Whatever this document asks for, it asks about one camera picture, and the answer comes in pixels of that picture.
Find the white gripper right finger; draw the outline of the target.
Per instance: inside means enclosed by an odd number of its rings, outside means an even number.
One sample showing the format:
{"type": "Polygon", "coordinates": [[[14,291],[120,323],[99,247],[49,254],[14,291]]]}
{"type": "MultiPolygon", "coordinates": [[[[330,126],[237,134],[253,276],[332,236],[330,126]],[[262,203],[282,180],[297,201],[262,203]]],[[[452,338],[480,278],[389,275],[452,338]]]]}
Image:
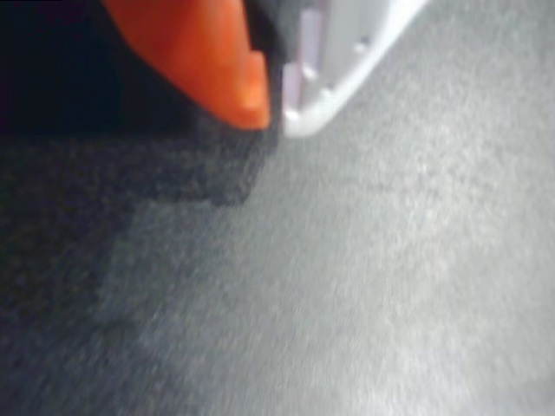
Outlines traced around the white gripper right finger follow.
{"type": "Polygon", "coordinates": [[[308,138],[325,128],[427,4],[314,1],[302,10],[297,52],[283,69],[284,136],[308,138]]]}

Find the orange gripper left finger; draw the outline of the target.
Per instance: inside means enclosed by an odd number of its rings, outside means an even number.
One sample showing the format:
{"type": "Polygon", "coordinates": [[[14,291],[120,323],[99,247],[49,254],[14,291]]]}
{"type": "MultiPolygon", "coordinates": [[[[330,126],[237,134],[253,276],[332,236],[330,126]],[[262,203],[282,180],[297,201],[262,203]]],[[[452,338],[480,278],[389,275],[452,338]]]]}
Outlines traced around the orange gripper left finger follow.
{"type": "Polygon", "coordinates": [[[241,1],[126,1],[103,6],[129,48],[181,93],[238,129],[270,125],[264,54],[241,1]]]}

